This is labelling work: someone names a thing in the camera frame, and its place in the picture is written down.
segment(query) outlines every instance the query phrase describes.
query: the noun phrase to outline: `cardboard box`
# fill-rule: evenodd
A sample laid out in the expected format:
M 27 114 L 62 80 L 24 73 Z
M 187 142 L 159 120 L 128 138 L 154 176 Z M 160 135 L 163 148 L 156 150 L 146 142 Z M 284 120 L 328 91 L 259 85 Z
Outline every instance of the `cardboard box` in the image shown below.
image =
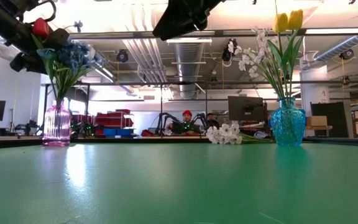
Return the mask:
M 327 116 L 310 116 L 306 119 L 307 126 L 327 126 Z

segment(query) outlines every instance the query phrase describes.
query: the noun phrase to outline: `person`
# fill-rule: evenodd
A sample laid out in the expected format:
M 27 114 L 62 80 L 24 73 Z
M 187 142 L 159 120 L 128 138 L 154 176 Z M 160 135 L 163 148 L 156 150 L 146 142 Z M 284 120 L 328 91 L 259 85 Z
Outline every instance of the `person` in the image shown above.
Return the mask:
M 193 117 L 190 110 L 186 110 L 182 113 L 183 116 L 183 123 L 178 125 L 174 123 L 168 124 L 166 129 L 170 129 L 172 132 L 176 134 L 182 135 L 192 135 L 192 134 L 199 134 L 200 127 L 197 124 L 190 124 L 191 118 Z
M 208 127 L 213 127 L 213 126 L 215 126 L 215 127 L 219 128 L 219 122 L 217 122 L 217 121 L 215 120 L 215 115 L 214 115 L 214 114 L 208 113 L 208 114 L 206 115 L 206 125 L 207 125 Z

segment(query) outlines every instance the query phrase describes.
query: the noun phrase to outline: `bouquet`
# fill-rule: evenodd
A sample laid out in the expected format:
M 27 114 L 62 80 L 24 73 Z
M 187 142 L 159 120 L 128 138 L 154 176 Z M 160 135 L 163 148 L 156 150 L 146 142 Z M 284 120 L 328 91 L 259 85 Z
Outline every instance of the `bouquet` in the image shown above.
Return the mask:
M 290 17 L 285 13 L 275 17 L 272 30 L 259 29 L 253 31 L 256 34 L 256 50 L 242 49 L 241 46 L 229 43 L 228 49 L 233 55 L 240 55 L 239 69 L 248 73 L 252 78 L 262 75 L 275 90 L 279 98 L 290 97 L 292 94 L 292 75 L 303 37 L 299 37 L 298 30 L 303 23 L 303 11 L 292 11 Z M 282 47 L 282 32 L 292 30 L 287 36 L 288 46 Z M 268 34 L 273 31 L 275 37 Z
M 101 59 L 96 54 L 91 55 L 90 47 L 86 44 L 67 41 L 60 49 L 48 49 L 43 47 L 36 36 L 32 37 L 52 83 L 57 106 L 60 106 L 69 89 L 80 77 L 90 72 L 96 63 L 100 63 Z
M 209 127 L 206 136 L 213 144 L 242 144 L 242 143 L 258 143 L 258 142 L 272 142 L 269 139 L 259 139 L 252 136 L 240 133 L 239 125 L 222 124 L 217 127 Z

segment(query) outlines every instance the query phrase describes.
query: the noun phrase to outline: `desk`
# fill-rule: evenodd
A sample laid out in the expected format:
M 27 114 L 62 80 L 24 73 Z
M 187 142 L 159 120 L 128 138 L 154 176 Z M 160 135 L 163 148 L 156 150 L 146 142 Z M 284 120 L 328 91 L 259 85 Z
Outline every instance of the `desk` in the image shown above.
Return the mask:
M 4 148 L 0 223 L 358 223 L 358 146 Z

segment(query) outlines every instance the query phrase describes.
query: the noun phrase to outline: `yellow tulip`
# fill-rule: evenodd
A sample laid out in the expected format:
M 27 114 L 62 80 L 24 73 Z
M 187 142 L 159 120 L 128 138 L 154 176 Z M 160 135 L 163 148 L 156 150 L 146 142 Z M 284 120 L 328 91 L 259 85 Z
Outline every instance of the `yellow tulip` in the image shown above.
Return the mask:
M 284 32 L 288 27 L 288 17 L 285 13 L 277 14 L 274 18 L 273 31 L 276 33 Z
M 297 11 L 292 11 L 290 18 L 288 19 L 288 29 L 298 30 L 302 28 L 303 23 L 303 11 L 299 9 Z

